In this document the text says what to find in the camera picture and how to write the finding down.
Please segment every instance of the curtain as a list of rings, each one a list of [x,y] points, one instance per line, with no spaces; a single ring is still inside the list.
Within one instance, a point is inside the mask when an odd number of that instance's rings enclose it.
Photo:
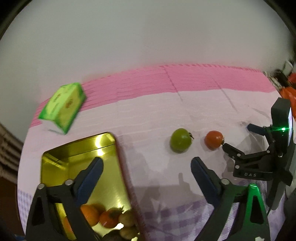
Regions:
[[[23,143],[0,124],[0,177],[17,184]]]

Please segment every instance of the orange plastic bag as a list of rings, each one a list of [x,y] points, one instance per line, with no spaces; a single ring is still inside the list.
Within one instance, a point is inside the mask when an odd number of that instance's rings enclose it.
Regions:
[[[296,90],[292,87],[282,88],[279,91],[280,95],[284,99],[289,99],[292,107],[292,115],[296,120]]]

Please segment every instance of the table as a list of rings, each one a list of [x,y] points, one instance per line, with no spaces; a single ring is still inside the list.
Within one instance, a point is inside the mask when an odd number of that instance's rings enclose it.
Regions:
[[[37,185],[43,152],[65,143],[112,132],[127,160],[131,184],[151,240],[194,240],[213,208],[207,204],[190,171],[200,156],[209,169],[234,184],[246,180],[231,174],[233,162],[219,148],[208,150],[203,138],[218,130],[226,141],[245,153],[266,149],[267,142],[246,126],[271,124],[270,108],[279,97],[258,70],[219,65],[164,65],[117,73],[83,84],[87,101],[70,131],[60,135],[44,129],[36,111],[28,131],[18,175],[18,205],[25,230]],[[195,140],[189,150],[176,154],[170,135],[184,127]],[[264,182],[256,181],[263,196]],[[221,240],[230,231],[234,205]],[[283,198],[268,216],[272,240],[283,221]]]

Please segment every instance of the silver rivet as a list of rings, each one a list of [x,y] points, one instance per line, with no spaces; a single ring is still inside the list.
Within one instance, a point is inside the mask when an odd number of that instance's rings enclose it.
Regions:
[[[73,184],[72,179],[68,179],[68,180],[65,181],[65,185],[70,186],[71,184]]]
[[[228,185],[230,183],[230,181],[226,178],[223,178],[221,179],[221,182],[224,184],[224,185]]]
[[[38,189],[42,189],[42,188],[44,188],[44,187],[45,187],[45,185],[44,185],[43,183],[40,183],[40,184],[37,186]]]

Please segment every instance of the pink tablecloth border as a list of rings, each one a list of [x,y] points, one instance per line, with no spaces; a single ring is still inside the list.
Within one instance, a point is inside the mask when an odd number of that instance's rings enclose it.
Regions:
[[[240,85],[237,84],[238,78],[240,78]],[[91,80],[83,83],[82,87],[87,100],[80,111],[119,100],[158,93],[222,88],[266,93],[274,91],[274,87],[266,81],[266,77],[260,70],[213,64],[172,64],[146,67]],[[30,127],[41,124],[38,116],[48,100],[39,105]]]

